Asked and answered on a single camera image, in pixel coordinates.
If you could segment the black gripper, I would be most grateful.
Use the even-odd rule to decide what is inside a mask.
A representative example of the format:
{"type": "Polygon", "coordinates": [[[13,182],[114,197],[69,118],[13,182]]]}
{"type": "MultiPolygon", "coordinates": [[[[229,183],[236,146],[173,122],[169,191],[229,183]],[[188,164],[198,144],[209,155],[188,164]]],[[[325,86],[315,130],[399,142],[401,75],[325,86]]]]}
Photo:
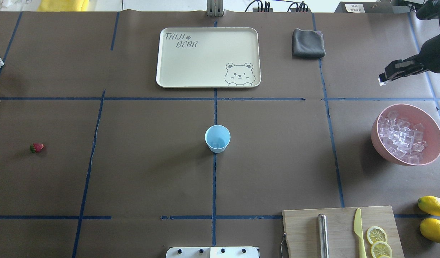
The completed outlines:
{"type": "MultiPolygon", "coordinates": [[[[440,27],[440,0],[428,0],[417,10],[419,20],[439,20],[440,27]]],[[[419,75],[431,71],[440,73],[440,34],[426,41],[417,55],[416,60],[395,60],[385,67],[379,75],[382,82],[390,82],[410,75],[419,75]]]]}

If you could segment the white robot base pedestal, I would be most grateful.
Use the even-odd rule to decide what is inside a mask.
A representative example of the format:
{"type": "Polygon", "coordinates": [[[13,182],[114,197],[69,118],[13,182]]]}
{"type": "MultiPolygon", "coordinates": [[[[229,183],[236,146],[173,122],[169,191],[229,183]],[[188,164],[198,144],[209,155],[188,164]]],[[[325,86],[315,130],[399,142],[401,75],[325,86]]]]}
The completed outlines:
{"type": "Polygon", "coordinates": [[[231,247],[172,247],[166,258],[259,258],[260,251],[253,246],[231,247]]]}

